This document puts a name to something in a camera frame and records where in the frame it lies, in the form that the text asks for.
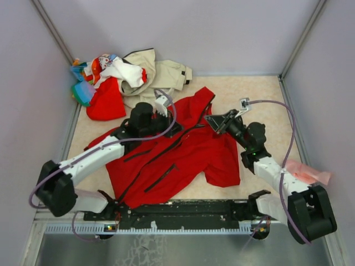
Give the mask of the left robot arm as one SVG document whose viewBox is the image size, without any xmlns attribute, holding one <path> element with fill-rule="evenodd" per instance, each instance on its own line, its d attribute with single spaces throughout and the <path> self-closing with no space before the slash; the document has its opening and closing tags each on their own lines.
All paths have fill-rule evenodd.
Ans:
<svg viewBox="0 0 355 266">
<path fill-rule="evenodd" d="M 36 196 L 55 217 L 69 212 L 92 212 L 104 220 L 115 215 L 115 206 L 99 191 L 76 186 L 96 170 L 122 158 L 144 141 L 168 136 L 176 123 L 174 104 L 138 103 L 129 118 L 103 140 L 83 153 L 55 163 L 46 162 L 31 197 Z"/>
</svg>

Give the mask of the red zip jacket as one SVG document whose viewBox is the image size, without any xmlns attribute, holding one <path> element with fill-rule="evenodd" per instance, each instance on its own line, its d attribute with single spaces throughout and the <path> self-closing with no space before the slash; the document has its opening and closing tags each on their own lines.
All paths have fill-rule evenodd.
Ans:
<svg viewBox="0 0 355 266">
<path fill-rule="evenodd" d="M 106 164 L 115 198 L 131 208 L 158 204 L 175 196 L 204 172 L 209 184 L 240 184 L 235 140 L 217 135 L 204 119 L 214 93 L 207 87 L 175 103 L 182 130 L 172 138 L 144 141 L 132 152 Z"/>
</svg>

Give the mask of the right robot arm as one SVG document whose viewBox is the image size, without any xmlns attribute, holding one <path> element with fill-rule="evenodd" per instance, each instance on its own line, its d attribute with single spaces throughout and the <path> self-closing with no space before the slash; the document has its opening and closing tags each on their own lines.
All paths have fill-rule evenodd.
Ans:
<svg viewBox="0 0 355 266">
<path fill-rule="evenodd" d="M 337 222 L 325 188 L 309 185 L 281 167 L 266 150 L 266 126 L 259 122 L 245 125 L 235 109 L 223 115 L 206 115 L 205 120 L 218 134 L 228 134 L 244 151 L 244 167 L 279 192 L 264 192 L 248 207 L 254 219 L 268 215 L 286 225 L 300 244 L 311 242 L 337 230 Z"/>
</svg>

